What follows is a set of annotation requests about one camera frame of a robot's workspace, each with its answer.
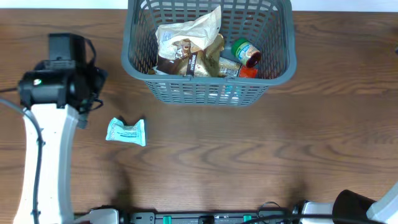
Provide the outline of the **teal tissue pack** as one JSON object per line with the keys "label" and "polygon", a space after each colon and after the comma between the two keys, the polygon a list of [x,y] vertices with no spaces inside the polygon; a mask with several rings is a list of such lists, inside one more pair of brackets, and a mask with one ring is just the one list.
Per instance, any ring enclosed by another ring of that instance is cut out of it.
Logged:
{"label": "teal tissue pack", "polygon": [[134,143],[145,147],[145,122],[140,119],[134,126],[126,126],[121,120],[113,118],[108,125],[105,140]]}

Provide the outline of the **cream paper pouch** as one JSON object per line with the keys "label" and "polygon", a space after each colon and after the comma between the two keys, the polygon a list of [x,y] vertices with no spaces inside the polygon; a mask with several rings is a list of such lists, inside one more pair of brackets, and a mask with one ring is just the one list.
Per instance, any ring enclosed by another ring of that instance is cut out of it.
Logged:
{"label": "cream paper pouch", "polygon": [[168,60],[177,56],[177,42],[188,40],[193,52],[205,50],[216,39],[221,28],[221,6],[194,21],[158,26],[155,35],[159,46],[158,55]]}

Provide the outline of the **gold brown coffee bag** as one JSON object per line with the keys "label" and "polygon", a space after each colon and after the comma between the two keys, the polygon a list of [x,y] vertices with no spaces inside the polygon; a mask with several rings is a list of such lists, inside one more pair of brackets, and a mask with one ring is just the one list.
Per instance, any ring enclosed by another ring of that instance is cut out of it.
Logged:
{"label": "gold brown coffee bag", "polygon": [[224,50],[224,37],[218,34],[205,50],[193,46],[188,39],[174,42],[175,60],[158,56],[157,65],[148,71],[149,75],[182,75],[192,77],[217,77],[220,53]]}

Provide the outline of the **orange pasta packet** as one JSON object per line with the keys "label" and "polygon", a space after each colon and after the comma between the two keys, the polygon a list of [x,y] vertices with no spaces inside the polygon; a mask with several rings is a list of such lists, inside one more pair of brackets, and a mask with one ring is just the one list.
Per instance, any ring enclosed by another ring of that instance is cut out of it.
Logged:
{"label": "orange pasta packet", "polygon": [[238,62],[223,57],[219,59],[219,77],[256,78],[257,73],[258,69],[256,68],[247,68]]}

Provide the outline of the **green lid jar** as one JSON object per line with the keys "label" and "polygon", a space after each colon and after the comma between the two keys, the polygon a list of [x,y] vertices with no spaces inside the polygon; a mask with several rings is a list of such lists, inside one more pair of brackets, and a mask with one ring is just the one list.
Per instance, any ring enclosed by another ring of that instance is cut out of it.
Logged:
{"label": "green lid jar", "polygon": [[262,58],[260,50],[245,38],[240,38],[233,43],[231,53],[248,68],[255,67]]}

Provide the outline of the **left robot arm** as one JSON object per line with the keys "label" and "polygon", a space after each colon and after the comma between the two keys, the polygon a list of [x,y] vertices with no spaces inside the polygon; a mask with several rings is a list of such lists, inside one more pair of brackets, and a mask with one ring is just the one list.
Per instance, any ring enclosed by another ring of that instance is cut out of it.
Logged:
{"label": "left robot arm", "polygon": [[49,34],[49,57],[18,84],[26,154],[22,195],[14,223],[73,223],[70,198],[75,131],[85,128],[107,72],[86,59],[90,40]]}

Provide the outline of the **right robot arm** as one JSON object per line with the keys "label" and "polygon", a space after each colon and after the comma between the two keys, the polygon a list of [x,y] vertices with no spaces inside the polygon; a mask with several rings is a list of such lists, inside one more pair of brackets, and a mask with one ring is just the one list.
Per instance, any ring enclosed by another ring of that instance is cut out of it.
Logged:
{"label": "right robot arm", "polygon": [[333,202],[321,203],[305,200],[294,207],[294,213],[397,223],[397,185],[394,185],[380,200],[373,200],[350,190],[344,190]]}

